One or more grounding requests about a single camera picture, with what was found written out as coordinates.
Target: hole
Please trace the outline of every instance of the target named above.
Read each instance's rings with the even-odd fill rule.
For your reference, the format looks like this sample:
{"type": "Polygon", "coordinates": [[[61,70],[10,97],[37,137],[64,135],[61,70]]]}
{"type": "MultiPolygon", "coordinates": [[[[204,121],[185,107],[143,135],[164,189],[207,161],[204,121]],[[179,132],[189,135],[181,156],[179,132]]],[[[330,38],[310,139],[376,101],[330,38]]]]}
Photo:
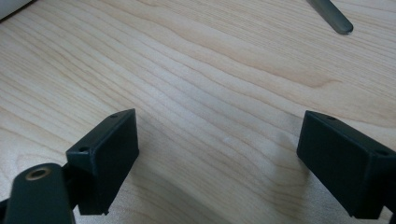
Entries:
{"type": "Polygon", "coordinates": [[[37,168],[37,169],[31,171],[29,174],[26,175],[25,178],[27,180],[33,181],[33,180],[41,179],[44,176],[49,175],[49,174],[50,174],[50,168],[40,167],[40,168],[37,168]]]}
{"type": "Polygon", "coordinates": [[[86,152],[88,150],[90,150],[89,147],[81,147],[81,148],[78,149],[79,152],[86,152]]]}
{"type": "Polygon", "coordinates": [[[377,154],[382,155],[382,156],[388,156],[389,153],[387,151],[383,151],[383,150],[376,150],[375,151],[377,154]]]}

